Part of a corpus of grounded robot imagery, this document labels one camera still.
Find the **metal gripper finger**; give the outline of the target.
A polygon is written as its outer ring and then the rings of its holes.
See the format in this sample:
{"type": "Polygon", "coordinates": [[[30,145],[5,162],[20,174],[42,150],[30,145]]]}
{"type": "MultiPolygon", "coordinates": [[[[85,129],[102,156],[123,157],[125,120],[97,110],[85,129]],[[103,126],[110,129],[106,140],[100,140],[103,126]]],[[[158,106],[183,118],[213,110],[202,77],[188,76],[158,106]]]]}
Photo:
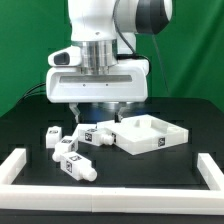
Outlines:
{"type": "Polygon", "coordinates": [[[119,102],[118,103],[118,111],[115,113],[114,120],[116,123],[120,123],[123,119],[123,113],[125,112],[127,108],[126,102],[119,102]]]}
{"type": "Polygon", "coordinates": [[[79,123],[80,122],[80,111],[78,109],[78,104],[77,103],[70,103],[69,108],[72,111],[72,113],[74,114],[75,121],[77,123],[79,123]]]}

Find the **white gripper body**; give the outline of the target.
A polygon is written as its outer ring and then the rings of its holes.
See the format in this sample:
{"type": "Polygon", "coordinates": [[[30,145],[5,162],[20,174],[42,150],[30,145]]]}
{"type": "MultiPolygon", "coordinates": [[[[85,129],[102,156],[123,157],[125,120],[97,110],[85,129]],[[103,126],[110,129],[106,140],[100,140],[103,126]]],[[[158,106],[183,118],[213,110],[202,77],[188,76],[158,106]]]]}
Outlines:
{"type": "Polygon", "coordinates": [[[142,102],[148,96],[148,73],[145,59],[121,60],[101,75],[55,67],[47,73],[47,97],[53,103],[142,102]]]}

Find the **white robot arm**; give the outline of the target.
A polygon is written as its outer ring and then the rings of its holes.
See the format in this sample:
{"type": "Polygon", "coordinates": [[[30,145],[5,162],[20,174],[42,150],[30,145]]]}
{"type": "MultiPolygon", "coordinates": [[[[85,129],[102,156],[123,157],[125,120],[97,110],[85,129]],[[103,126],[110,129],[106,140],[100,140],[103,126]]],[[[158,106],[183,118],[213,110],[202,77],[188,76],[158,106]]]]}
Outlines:
{"type": "Polygon", "coordinates": [[[145,101],[150,61],[136,53],[136,36],[161,32],[172,0],[68,0],[68,11],[71,46],[48,57],[47,98],[76,119],[80,103],[145,101]]]}

